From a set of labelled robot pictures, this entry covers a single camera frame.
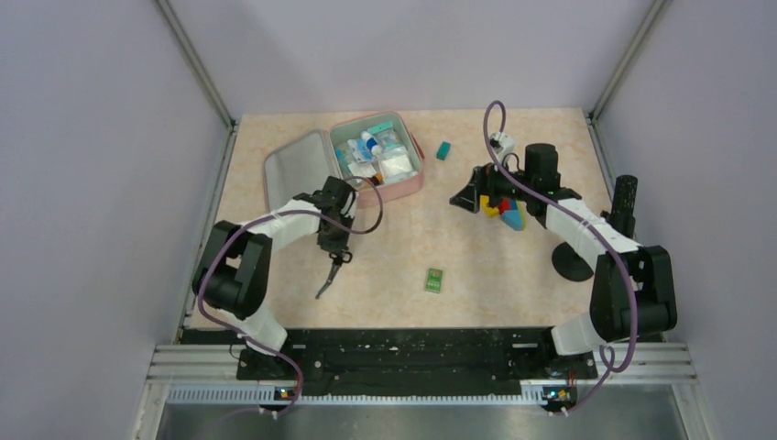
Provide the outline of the white blue bandage roll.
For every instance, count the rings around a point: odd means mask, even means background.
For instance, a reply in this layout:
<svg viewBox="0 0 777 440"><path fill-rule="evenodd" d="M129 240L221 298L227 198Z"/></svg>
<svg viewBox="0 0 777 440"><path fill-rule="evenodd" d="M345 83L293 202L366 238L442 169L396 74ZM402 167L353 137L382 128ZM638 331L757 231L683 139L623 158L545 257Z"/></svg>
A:
<svg viewBox="0 0 777 440"><path fill-rule="evenodd" d="M361 139L348 139L346 142L351 156L356 162L368 161L369 156L366 156L363 150L363 141Z"/></svg>

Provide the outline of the pink medicine kit case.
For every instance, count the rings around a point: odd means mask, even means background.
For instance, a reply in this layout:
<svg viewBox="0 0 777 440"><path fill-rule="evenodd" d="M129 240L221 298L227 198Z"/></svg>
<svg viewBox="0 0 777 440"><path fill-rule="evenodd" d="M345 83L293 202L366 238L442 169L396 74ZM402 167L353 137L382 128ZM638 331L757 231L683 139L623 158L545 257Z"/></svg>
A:
<svg viewBox="0 0 777 440"><path fill-rule="evenodd" d="M264 163L268 209L280 208L299 193L312 193L329 177L346 179L358 190L358 206L378 205L418 192L424 183L424 156L403 118L387 111L331 127L314 129L268 154ZM360 181L368 178L373 191Z"/></svg>

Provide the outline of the black medical scissors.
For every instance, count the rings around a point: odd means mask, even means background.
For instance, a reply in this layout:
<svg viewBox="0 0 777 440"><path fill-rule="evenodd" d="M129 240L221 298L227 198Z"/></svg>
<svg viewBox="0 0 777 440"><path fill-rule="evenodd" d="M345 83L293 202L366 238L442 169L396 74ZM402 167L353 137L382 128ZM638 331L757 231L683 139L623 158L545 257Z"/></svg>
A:
<svg viewBox="0 0 777 440"><path fill-rule="evenodd" d="M315 295L316 300L319 300L323 296L323 294L330 288L340 268L342 268L345 264L348 264L351 262L353 258L353 253L348 249L344 249L338 252L330 252L329 258L332 261L331 268L328 272L327 278L325 279L323 286L319 289L319 291L317 291Z"/></svg>

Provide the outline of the brown medicine bottle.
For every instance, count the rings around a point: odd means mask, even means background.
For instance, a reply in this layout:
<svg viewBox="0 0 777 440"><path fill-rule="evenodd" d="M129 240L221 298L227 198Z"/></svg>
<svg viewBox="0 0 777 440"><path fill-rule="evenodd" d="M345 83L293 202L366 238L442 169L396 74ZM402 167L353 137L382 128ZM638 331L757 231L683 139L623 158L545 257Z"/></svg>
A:
<svg viewBox="0 0 777 440"><path fill-rule="evenodd" d="M381 173L376 173L373 176L366 178L366 183L368 186L378 187L384 183L384 179Z"/></svg>

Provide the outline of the blue bandage strip packet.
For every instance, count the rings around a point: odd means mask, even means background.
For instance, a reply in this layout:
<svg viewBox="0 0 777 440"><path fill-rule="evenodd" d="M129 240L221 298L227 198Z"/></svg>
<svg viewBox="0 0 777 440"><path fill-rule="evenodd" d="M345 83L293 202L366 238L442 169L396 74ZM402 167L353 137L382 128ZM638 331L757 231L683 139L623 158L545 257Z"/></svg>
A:
<svg viewBox="0 0 777 440"><path fill-rule="evenodd" d="M347 146L356 163L372 162L381 151L381 146L378 143L365 142L363 139L349 139Z"/></svg>

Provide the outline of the clear bottle green label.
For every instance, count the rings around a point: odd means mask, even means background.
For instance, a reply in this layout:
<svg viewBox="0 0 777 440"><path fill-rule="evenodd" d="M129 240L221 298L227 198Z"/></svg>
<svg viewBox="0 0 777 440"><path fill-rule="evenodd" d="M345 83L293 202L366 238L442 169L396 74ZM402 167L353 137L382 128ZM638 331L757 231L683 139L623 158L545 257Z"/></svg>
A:
<svg viewBox="0 0 777 440"><path fill-rule="evenodd" d="M383 148L377 141L377 139L374 137L372 133L365 130L361 133L361 139L363 140L365 144L365 148L370 153L371 157L375 157L376 155L379 155Z"/></svg>

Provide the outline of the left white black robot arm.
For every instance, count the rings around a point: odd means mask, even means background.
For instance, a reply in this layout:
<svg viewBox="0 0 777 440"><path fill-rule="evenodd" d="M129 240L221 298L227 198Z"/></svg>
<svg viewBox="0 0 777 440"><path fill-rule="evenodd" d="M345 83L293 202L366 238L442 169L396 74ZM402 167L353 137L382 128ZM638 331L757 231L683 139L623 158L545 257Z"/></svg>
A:
<svg viewBox="0 0 777 440"><path fill-rule="evenodd" d="M332 261L322 286L327 290L353 257L348 241L356 208L352 185L329 177L322 189L300 193L270 214L240 224L220 221L211 230L192 278L196 306L260 353L258 365L272 379L290 374L294 356L283 347L287 330L265 303L271 258L289 244L314 236Z"/></svg>

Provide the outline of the white gauze packet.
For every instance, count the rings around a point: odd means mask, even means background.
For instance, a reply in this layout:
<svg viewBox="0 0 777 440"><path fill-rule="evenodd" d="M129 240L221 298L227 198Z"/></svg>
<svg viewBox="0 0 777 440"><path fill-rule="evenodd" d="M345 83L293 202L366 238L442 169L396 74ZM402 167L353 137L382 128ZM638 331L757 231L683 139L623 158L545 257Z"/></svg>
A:
<svg viewBox="0 0 777 440"><path fill-rule="evenodd" d="M374 174L379 173L374 167L374 165L370 162L364 162L364 163L357 162L356 165L352 166L352 171L354 172L353 176L355 177L353 184L356 187L367 185L366 178L369 178Z"/></svg>
<svg viewBox="0 0 777 440"><path fill-rule="evenodd" d="M414 171L413 164L407 153L393 153L381 156L378 166L384 182L406 176Z"/></svg>

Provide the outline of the teal topped swab packet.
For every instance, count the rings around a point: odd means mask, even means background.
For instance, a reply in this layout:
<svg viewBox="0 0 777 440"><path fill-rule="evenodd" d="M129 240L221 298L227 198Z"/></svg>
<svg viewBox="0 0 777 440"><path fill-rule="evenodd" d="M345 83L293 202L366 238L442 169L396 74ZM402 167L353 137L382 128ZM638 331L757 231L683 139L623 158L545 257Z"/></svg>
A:
<svg viewBox="0 0 777 440"><path fill-rule="evenodd" d="M376 139L377 143L385 151L395 149L403 145L391 121L371 126L367 129L367 132Z"/></svg>

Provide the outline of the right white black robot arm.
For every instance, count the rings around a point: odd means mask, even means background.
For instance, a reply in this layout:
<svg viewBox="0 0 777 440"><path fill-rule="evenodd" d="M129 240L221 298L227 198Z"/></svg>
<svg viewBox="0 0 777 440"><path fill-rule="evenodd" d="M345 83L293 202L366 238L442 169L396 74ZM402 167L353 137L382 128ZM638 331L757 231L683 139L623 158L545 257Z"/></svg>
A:
<svg viewBox="0 0 777 440"><path fill-rule="evenodd" d="M487 146L491 162L473 169L465 188L451 197L451 205L476 214L482 198L490 204L524 203L529 216L562 240L552 253L556 272L569 281L593 282L587 311L545 330L537 353L544 375L561 378L574 366L574 355L596 347L675 328L678 314L669 252L633 238L635 177L620 177L611 208L597 214L578 192L562 186L555 146L530 144L515 169L507 161L515 147L511 137L493 133Z"/></svg>

